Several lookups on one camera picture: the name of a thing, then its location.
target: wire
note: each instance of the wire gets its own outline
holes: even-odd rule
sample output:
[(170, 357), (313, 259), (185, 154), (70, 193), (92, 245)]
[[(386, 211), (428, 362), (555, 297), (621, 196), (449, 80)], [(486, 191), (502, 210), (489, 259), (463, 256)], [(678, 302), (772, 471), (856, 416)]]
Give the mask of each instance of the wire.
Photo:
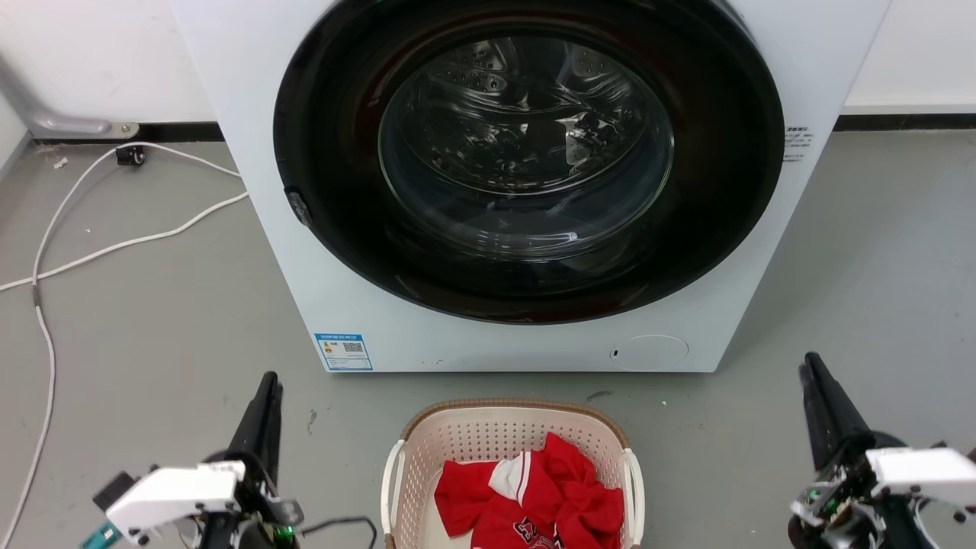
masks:
[(915, 527), (918, 528), (918, 531), (920, 531), (922, 536), (925, 537), (925, 541), (932, 546), (932, 549), (939, 549), (939, 544), (932, 539), (931, 535), (929, 535), (928, 530), (925, 529), (925, 523), (921, 520), (921, 515), (918, 513), (921, 510), (921, 501), (917, 500), (912, 507), (915, 509)]
[[(76, 260), (72, 261), (71, 263), (62, 265), (62, 266), (58, 267), (57, 269), (51, 269), (50, 271), (47, 271), (47, 272), (42, 273), (42, 274), (39, 274), (37, 276), (37, 279), (38, 280), (43, 280), (44, 278), (47, 278), (48, 276), (54, 276), (54, 275), (57, 275), (58, 273), (63, 273), (65, 271), (67, 271), (68, 269), (72, 269), (72, 268), (78, 267), (79, 265), (84, 265), (84, 264), (92, 261), (93, 259), (99, 258), (99, 257), (101, 257), (101, 256), (103, 256), (103, 255), (105, 255), (105, 254), (107, 254), (109, 252), (114, 252), (115, 250), (120, 250), (122, 248), (127, 248), (129, 246), (132, 246), (133, 244), (142, 244), (143, 242), (150, 242), (152, 240), (159, 240), (160, 238), (166, 238), (166, 237), (169, 237), (169, 236), (175, 236), (177, 234), (180, 234), (183, 231), (186, 231), (190, 227), (193, 227), (194, 225), (196, 225), (196, 223), (198, 221), (200, 221), (201, 219), (203, 219), (203, 218), (209, 216), (210, 214), (216, 212), (217, 210), (219, 210), (221, 208), (224, 208), (226, 206), (229, 206), (230, 204), (233, 204), (234, 202), (239, 202), (239, 201), (241, 201), (241, 200), (243, 200), (244, 198), (247, 198), (247, 197), (248, 197), (248, 193), (247, 192), (244, 192), (242, 194), (238, 194), (234, 198), (230, 198), (230, 199), (225, 200), (223, 202), (218, 202), (217, 204), (214, 204), (213, 206), (207, 208), (206, 210), (203, 210), (202, 212), (200, 212), (199, 214), (197, 214), (193, 219), (187, 221), (186, 223), (180, 225), (179, 227), (173, 229), (172, 231), (160, 232), (160, 233), (157, 233), (157, 234), (151, 234), (149, 236), (142, 236), (140, 238), (134, 238), (132, 240), (126, 240), (125, 242), (119, 242), (118, 244), (114, 244), (112, 246), (108, 246), (104, 250), (99, 250), (99, 251), (97, 251), (97, 252), (95, 252), (93, 254), (89, 254), (89, 255), (81, 258), (81, 259), (76, 259)], [(9, 282), (9, 283), (3, 284), (2, 286), (0, 286), (0, 292), (2, 292), (4, 290), (9, 290), (11, 288), (16, 288), (18, 286), (23, 286), (24, 284), (29, 284), (32, 281), (33, 281), (33, 278), (28, 277), (28, 278), (23, 278), (21, 280), (15, 280), (13, 282)]]
[(325, 521), (324, 523), (319, 523), (313, 527), (303, 528), (302, 535), (308, 536), (311, 533), (316, 533), (321, 529), (325, 529), (333, 525), (350, 525), (356, 523), (365, 523), (367, 526), (369, 526), (369, 529), (373, 531), (373, 539), (371, 539), (369, 542), (369, 549), (373, 549), (373, 546), (376, 545), (377, 532), (376, 532), (376, 525), (373, 524), (373, 521), (371, 521), (369, 517), (347, 517), (342, 519), (331, 519)]
[(44, 425), (43, 425), (43, 427), (41, 427), (41, 435), (40, 435), (40, 437), (37, 440), (37, 449), (34, 450), (34, 458), (30, 462), (30, 470), (27, 472), (27, 479), (26, 479), (26, 481), (23, 484), (23, 490), (20, 493), (20, 500), (18, 501), (17, 508), (14, 511), (14, 517), (10, 521), (10, 526), (7, 528), (7, 534), (4, 536), (3, 544), (0, 545), (0, 549), (7, 549), (8, 548), (8, 546), (10, 545), (11, 538), (14, 537), (14, 531), (17, 530), (17, 524), (20, 522), (20, 515), (23, 513), (23, 507), (24, 507), (24, 505), (27, 502), (27, 496), (30, 494), (30, 488), (34, 484), (34, 477), (37, 474), (37, 465), (41, 461), (41, 453), (44, 451), (44, 443), (48, 439), (48, 431), (51, 428), (51, 416), (52, 416), (52, 414), (54, 412), (54, 402), (55, 402), (55, 376), (56, 376), (56, 373), (57, 373), (56, 362), (55, 362), (55, 345), (54, 345), (54, 342), (51, 340), (51, 332), (48, 330), (48, 325), (44, 321), (44, 314), (41, 311), (41, 294), (40, 294), (40, 291), (37, 288), (37, 281), (39, 279), (41, 279), (41, 278), (44, 278), (44, 277), (47, 277), (47, 276), (51, 276), (51, 275), (56, 275), (57, 273), (61, 273), (61, 272), (67, 271), (68, 269), (71, 269), (72, 267), (77, 267), (78, 265), (82, 265), (82, 264), (87, 263), (87, 262), (89, 262), (89, 261), (91, 261), (91, 260), (93, 260), (93, 259), (95, 259), (97, 257), (100, 257), (100, 256), (102, 256), (102, 255), (104, 255), (106, 253), (109, 253), (111, 251), (114, 251), (114, 250), (117, 250), (117, 249), (120, 249), (120, 248), (124, 248), (126, 246), (131, 246), (133, 244), (138, 244), (140, 242), (147, 242), (147, 241), (150, 241), (150, 240), (156, 240), (156, 239), (159, 239), (159, 238), (165, 238), (167, 236), (172, 236), (174, 234), (179, 234), (180, 232), (185, 231), (186, 229), (188, 229), (193, 224), (195, 224), (196, 222), (200, 221), (201, 219), (203, 219), (207, 215), (209, 215), (209, 214), (211, 214), (211, 213), (219, 210), (220, 208), (223, 208), (224, 206), (227, 206), (227, 205), (232, 204), (232, 203), (234, 203), (234, 202), (236, 202), (238, 200), (241, 200), (245, 196), (247, 196), (247, 192), (245, 192), (245, 193), (240, 194), (240, 195), (238, 195), (238, 196), (236, 196), (236, 197), (234, 197), (234, 198), (232, 198), (230, 200), (225, 200), (224, 202), (221, 202), (220, 204), (215, 204), (214, 206), (211, 206), (207, 210), (204, 210), (203, 212), (201, 212), (200, 214), (198, 214), (196, 217), (194, 217), (193, 219), (191, 219), (190, 221), (188, 221), (187, 223), (183, 224), (181, 227), (179, 227), (179, 228), (177, 228), (177, 229), (175, 229), (173, 231), (162, 232), (160, 234), (153, 234), (151, 236), (144, 236), (142, 238), (136, 238), (135, 240), (129, 240), (127, 242), (122, 242), (120, 244), (115, 244), (114, 246), (110, 246), (108, 248), (105, 248), (102, 251), (96, 252), (96, 253), (91, 254), (89, 256), (83, 257), (83, 258), (81, 258), (79, 260), (73, 261), (73, 262), (71, 262), (71, 263), (69, 263), (69, 264), (67, 264), (65, 266), (59, 267), (57, 269), (54, 269), (53, 271), (50, 271), (50, 272), (47, 272), (47, 273), (44, 273), (44, 274), (38, 274), (38, 270), (39, 270), (39, 267), (40, 267), (40, 264), (41, 264), (41, 257), (44, 255), (44, 248), (47, 246), (48, 239), (51, 237), (51, 231), (54, 229), (54, 226), (55, 226), (55, 224), (58, 221), (58, 217), (61, 216), (61, 211), (64, 209), (64, 206), (68, 203), (68, 200), (70, 200), (71, 197), (74, 195), (74, 192), (81, 185), (81, 182), (84, 181), (85, 178), (88, 176), (88, 174), (91, 173), (92, 170), (95, 169), (96, 166), (98, 166), (100, 163), (102, 163), (103, 160), (105, 160), (106, 158), (109, 158), (110, 156), (112, 156), (117, 149), (120, 149), (120, 148), (129, 148), (129, 147), (135, 147), (135, 146), (143, 146), (143, 147), (149, 147), (149, 148), (158, 148), (160, 150), (166, 150), (167, 152), (170, 152), (170, 153), (175, 154), (177, 156), (182, 156), (183, 158), (189, 158), (190, 160), (195, 160), (195, 161), (200, 162), (202, 164), (206, 164), (207, 166), (210, 166), (210, 167), (212, 167), (214, 169), (217, 169), (219, 171), (222, 171), (222, 172), (224, 172), (224, 173), (226, 173), (228, 175), (232, 175), (232, 176), (237, 177), (237, 178), (240, 177), (240, 174), (238, 174), (237, 172), (228, 170), (226, 168), (223, 168), (222, 166), (218, 166), (217, 164), (214, 164), (213, 162), (210, 162), (208, 160), (204, 160), (203, 158), (199, 158), (197, 156), (193, 156), (192, 154), (187, 154), (185, 152), (181, 152), (179, 150), (175, 150), (173, 148), (163, 147), (163, 146), (157, 145), (155, 143), (132, 142), (132, 143), (126, 143), (124, 145), (120, 145), (120, 146), (118, 146), (116, 148), (113, 148), (109, 152), (106, 152), (105, 154), (103, 154), (102, 156), (100, 156), (98, 160), (96, 160), (95, 162), (93, 162), (92, 165), (89, 166), (88, 169), (85, 170), (84, 173), (81, 174), (81, 177), (78, 178), (78, 181), (76, 181), (75, 184), (74, 184), (74, 186), (71, 187), (71, 190), (68, 191), (67, 196), (65, 196), (64, 197), (64, 200), (61, 201), (61, 205), (58, 206), (58, 210), (55, 211), (54, 217), (51, 218), (51, 223), (48, 224), (48, 228), (44, 231), (44, 237), (41, 238), (41, 245), (37, 247), (37, 255), (34, 256), (34, 266), (33, 266), (33, 269), (31, 270), (30, 278), (28, 278), (26, 280), (18, 280), (16, 282), (12, 282), (10, 284), (5, 284), (3, 286), (0, 286), (0, 291), (3, 291), (3, 290), (6, 290), (6, 289), (9, 289), (9, 288), (13, 288), (15, 286), (19, 286), (19, 285), (26, 284), (26, 283), (30, 282), (30, 284), (32, 286), (32, 292), (33, 292), (34, 310), (37, 313), (37, 323), (41, 325), (41, 331), (44, 332), (44, 341), (47, 343), (47, 346), (48, 346), (48, 363), (51, 366), (51, 375), (50, 375), (50, 380), (49, 380), (49, 383), (48, 383), (48, 404), (47, 404), (47, 410), (44, 413)]
[(189, 544), (186, 543), (186, 538), (183, 537), (183, 532), (180, 531), (179, 527), (177, 527), (177, 535), (180, 537), (180, 542), (183, 543), (183, 547), (189, 549)]

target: plastic laundry basket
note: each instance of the plastic laundry basket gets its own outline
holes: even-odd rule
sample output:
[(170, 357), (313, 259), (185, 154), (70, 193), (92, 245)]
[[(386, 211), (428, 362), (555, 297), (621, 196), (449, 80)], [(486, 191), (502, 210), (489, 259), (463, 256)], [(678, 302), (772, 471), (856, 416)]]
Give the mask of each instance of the plastic laundry basket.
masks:
[(470, 533), (449, 538), (434, 504), (444, 461), (511, 459), (521, 451), (541, 449), (550, 431), (575, 444), (605, 486), (624, 489), (621, 547), (638, 547), (644, 531), (644, 481), (627, 436), (612, 419), (575, 404), (486, 399), (435, 404), (407, 424), (383, 471), (386, 548), (468, 549)]

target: gray floor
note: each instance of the gray floor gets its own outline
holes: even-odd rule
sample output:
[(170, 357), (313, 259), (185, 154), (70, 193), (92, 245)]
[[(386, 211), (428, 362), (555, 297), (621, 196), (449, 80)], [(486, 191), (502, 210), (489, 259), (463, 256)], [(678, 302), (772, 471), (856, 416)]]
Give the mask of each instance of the gray floor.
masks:
[[(224, 146), (181, 147), (231, 165)], [(105, 147), (31, 151), (0, 183), (0, 283), (29, 275), (54, 210)], [(67, 165), (55, 170), (62, 157)], [(176, 227), (238, 181), (153, 153), (98, 169), (44, 266)], [(379, 523), (383, 463), (435, 401), (535, 396), (622, 423), (644, 468), (645, 547), (786, 547), (811, 475), (796, 366), (817, 350), (866, 419), (908, 443), (976, 444), (976, 133), (834, 135), (714, 375), (326, 374), (249, 202), (190, 231), (42, 283), (58, 357), (55, 419), (13, 547), (67, 547), (103, 520), (116, 472), (188, 465), (226, 445), (262, 372), (285, 386), (280, 487), (311, 521)], [(44, 414), (44, 340), (30, 291), (0, 293), (0, 522)], [(928, 522), (944, 547), (976, 528)], [(357, 528), (308, 547), (364, 548)], [(172, 534), (154, 546), (181, 547)]]

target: front-loading washing machine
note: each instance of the front-loading washing machine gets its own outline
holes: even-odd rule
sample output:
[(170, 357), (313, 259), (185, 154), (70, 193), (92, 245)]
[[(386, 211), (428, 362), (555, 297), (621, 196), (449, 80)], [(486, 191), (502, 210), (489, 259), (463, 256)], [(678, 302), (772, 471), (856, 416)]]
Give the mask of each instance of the front-loading washing machine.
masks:
[(888, 0), (172, 0), (330, 371), (714, 371)]

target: blue label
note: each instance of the blue label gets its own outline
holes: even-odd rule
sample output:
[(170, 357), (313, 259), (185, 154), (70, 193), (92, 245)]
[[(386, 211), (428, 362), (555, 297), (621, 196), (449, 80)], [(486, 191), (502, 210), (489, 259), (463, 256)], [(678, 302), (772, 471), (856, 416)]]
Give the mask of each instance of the blue label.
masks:
[(371, 371), (373, 369), (362, 334), (317, 333), (315, 343), (329, 371)]

